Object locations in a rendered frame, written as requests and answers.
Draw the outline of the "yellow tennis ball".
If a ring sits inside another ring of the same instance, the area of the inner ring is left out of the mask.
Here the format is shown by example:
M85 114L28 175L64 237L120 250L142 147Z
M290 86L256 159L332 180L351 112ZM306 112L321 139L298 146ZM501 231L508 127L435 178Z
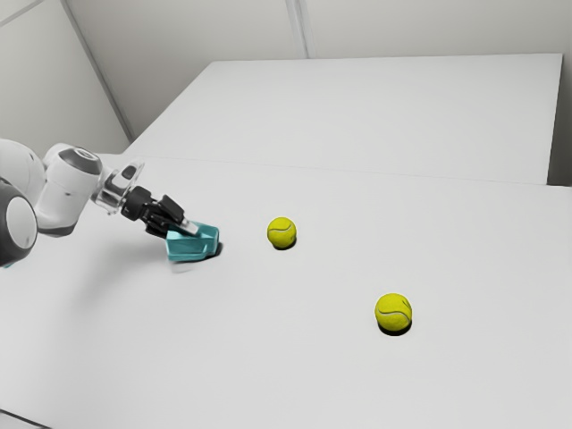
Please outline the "yellow tennis ball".
M405 296L388 293L375 303L374 317L378 326L386 332L405 332L413 323L413 310Z
M274 218L268 224L266 235L275 248L287 249L296 242L297 228L290 218L281 216Z

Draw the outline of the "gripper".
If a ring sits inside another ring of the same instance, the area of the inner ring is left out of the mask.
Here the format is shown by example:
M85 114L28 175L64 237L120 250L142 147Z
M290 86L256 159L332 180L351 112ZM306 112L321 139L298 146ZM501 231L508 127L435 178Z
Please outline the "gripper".
M122 203L121 215L146 225L146 232L153 236L165 236L166 228L186 235L197 235L199 227L185 217L185 212L167 195L157 201L151 192L140 186L128 192Z

